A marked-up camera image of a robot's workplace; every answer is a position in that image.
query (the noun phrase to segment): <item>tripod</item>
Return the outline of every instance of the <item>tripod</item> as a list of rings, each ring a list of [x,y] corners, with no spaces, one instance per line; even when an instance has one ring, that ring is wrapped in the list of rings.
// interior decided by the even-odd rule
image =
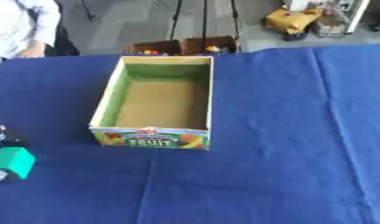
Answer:
[[[178,0],[175,14],[172,17],[173,23],[172,23],[170,39],[173,39],[173,36],[175,34],[182,4],[183,4],[183,0]],[[234,19],[234,25],[235,25],[235,42],[238,43],[239,36],[240,36],[239,24],[238,24],[239,13],[237,12],[237,8],[236,8],[236,0],[231,0],[231,8],[232,8],[232,18]],[[208,30],[208,0],[204,0],[203,19],[202,19],[202,49],[204,49],[204,51],[206,48],[207,30]],[[238,52],[240,53],[242,52],[242,48],[240,47],[240,45],[238,46]]]

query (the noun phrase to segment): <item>yellow object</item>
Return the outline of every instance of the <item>yellow object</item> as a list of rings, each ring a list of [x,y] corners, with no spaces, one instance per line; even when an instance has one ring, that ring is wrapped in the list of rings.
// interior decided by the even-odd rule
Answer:
[[[280,9],[275,10],[265,19],[268,28],[287,32],[289,34],[299,33],[322,16],[323,9],[311,9],[302,12],[291,12]]]
[[[205,49],[209,52],[219,52],[220,51],[220,48],[218,48],[215,45],[209,45],[209,46],[205,47]]]

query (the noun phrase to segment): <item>gray floor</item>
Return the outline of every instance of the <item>gray floor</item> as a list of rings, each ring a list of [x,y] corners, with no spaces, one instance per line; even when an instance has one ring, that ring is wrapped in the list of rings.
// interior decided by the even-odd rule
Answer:
[[[245,52],[273,47],[378,44],[380,33],[364,25],[345,38],[318,38],[287,43],[281,36],[264,29],[259,21],[280,5],[279,0],[236,0],[241,18],[241,46]],[[98,19],[91,23],[81,0],[60,0],[64,23],[70,38],[82,54],[120,53],[131,43],[167,39],[177,0],[88,0]],[[202,0],[184,0],[176,39],[199,37],[202,25]],[[209,1],[208,35],[234,35],[230,0]]]

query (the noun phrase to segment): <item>tripod leg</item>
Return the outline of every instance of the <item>tripod leg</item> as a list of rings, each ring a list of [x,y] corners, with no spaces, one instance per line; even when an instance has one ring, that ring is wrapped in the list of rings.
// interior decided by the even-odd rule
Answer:
[[[203,26],[202,26],[202,51],[206,52],[206,38],[208,29],[208,0],[204,0],[204,16],[203,16]]]
[[[231,0],[231,8],[232,8],[232,17],[235,23],[235,41],[239,43],[239,24],[238,24],[239,13],[237,12],[235,0]],[[242,52],[242,48],[240,45],[238,45],[238,52],[240,53]]]
[[[178,0],[178,5],[176,6],[175,15],[173,15],[172,17],[173,24],[172,24],[170,39],[173,39],[173,35],[175,34],[176,25],[178,24],[180,9],[182,8],[182,2],[183,0]]]
[[[90,12],[90,9],[89,9],[89,7],[87,6],[87,3],[85,2],[85,0],[81,0],[81,2],[82,2],[82,7],[84,7],[84,11],[85,11],[85,13],[87,13],[87,17],[88,17],[88,19],[89,19],[91,22],[94,22],[94,21],[96,20],[97,16],[94,15],[94,14],[92,14],[92,13]]]

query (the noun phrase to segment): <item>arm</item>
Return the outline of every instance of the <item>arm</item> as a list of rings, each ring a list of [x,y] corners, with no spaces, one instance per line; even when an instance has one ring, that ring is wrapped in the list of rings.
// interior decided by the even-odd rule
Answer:
[[[58,5],[53,0],[18,0],[20,5],[37,14],[36,31],[30,46],[19,57],[44,57],[46,45],[53,46],[60,21]]]

